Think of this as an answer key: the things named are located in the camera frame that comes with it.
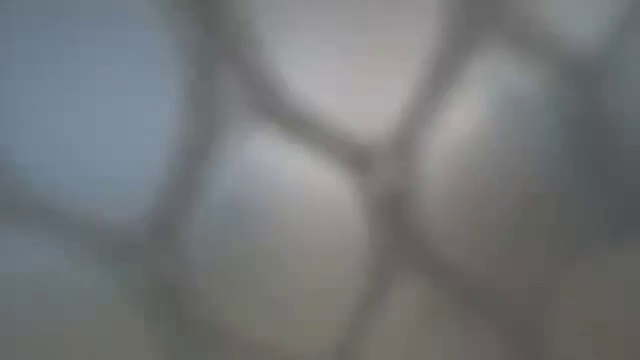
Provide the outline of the white mesh pouch red trim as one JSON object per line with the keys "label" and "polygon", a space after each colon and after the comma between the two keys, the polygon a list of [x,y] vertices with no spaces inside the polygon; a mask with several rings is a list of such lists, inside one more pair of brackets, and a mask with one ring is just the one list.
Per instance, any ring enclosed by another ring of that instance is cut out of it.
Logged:
{"label": "white mesh pouch red trim", "polygon": [[0,0],[0,360],[640,360],[640,0]]}

